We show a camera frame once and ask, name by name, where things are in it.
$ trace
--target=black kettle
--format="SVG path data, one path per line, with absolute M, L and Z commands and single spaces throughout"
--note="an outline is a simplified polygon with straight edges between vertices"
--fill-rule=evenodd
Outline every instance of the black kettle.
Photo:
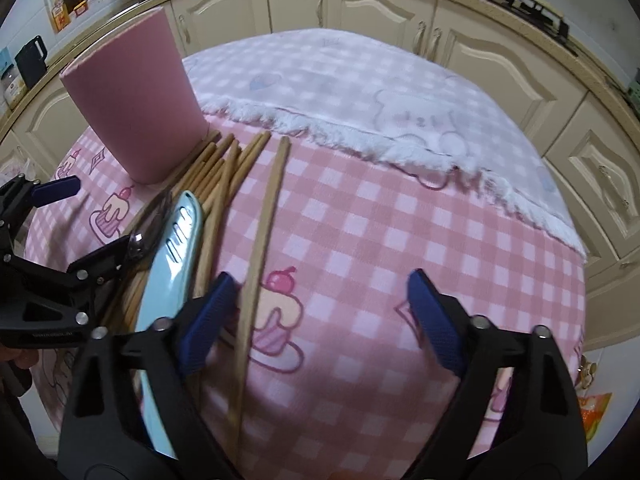
M 47 73 L 44 60 L 47 57 L 47 47 L 44 46 L 42 36 L 36 36 L 20 49 L 15 56 L 15 63 L 22 75 L 24 84 L 31 90 Z

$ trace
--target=blue package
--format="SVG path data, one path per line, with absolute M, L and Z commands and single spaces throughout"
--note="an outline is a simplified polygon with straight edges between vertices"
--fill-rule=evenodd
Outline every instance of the blue package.
M 4 47 L 4 49 L 0 50 L 0 75 L 2 75 L 6 68 L 13 63 L 14 60 L 9 55 L 9 49 Z

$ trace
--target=kitchen counter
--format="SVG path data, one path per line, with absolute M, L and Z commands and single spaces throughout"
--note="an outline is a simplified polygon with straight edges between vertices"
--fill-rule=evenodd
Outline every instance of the kitchen counter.
M 4 139 L 12 124 L 19 117 L 29 102 L 38 94 L 40 90 L 60 72 L 72 59 L 82 51 L 91 46 L 109 31 L 122 23 L 130 20 L 141 12 L 145 12 L 153 7 L 164 4 L 169 0 L 146 0 L 123 10 L 107 23 L 95 24 L 84 31 L 69 46 L 60 51 L 58 58 L 49 63 L 49 70 L 45 76 L 34 86 L 31 91 L 22 99 L 15 110 L 7 117 L 0 128 L 0 140 Z M 501 25 L 510 28 L 517 34 L 526 38 L 538 48 L 549 54 L 557 62 L 563 65 L 573 74 L 589 91 L 591 91 L 604 107 L 616 118 L 622 129 L 631 138 L 633 143 L 640 150 L 640 122 L 633 111 L 625 103 L 619 92 L 613 90 L 607 84 L 607 77 L 610 75 L 606 69 L 596 59 L 580 48 L 575 49 L 575 54 L 559 44 L 556 40 L 545 34 L 528 21 L 517 16 L 504 6 L 499 4 L 499 0 L 451 0 L 457 4 L 468 7 L 480 14 L 491 18 Z

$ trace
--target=green object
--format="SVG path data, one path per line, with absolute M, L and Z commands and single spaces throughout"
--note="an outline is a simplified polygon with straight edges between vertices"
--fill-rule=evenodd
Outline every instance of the green object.
M 636 79 L 631 82 L 626 94 L 629 97 L 631 105 L 636 109 L 636 113 L 640 114 L 640 68 L 636 73 Z

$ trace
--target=pink checkered tablecloth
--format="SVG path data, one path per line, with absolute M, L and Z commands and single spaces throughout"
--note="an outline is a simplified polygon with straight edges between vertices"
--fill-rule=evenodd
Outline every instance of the pink checkered tablecloth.
M 219 116 L 247 143 L 258 128 Z M 274 157 L 274 135 L 232 203 L 219 270 L 242 283 Z M 116 239 L 155 190 L 132 183 L 87 130 L 56 177 L 76 174 L 73 199 L 39 210 L 26 256 L 65 269 Z M 529 332 L 549 326 L 571 373 L 581 354 L 582 259 L 507 216 L 456 175 L 419 181 L 396 168 L 292 139 L 262 278 L 248 370 L 240 471 L 248 480 L 402 476 L 457 385 L 441 368 L 406 304 L 421 267 L 470 314 Z M 202 415 L 224 444 L 233 328 L 209 355 Z M 72 351 L 45 351 L 35 381 L 59 426 Z M 474 454 L 487 450 L 504 409 L 501 374 Z

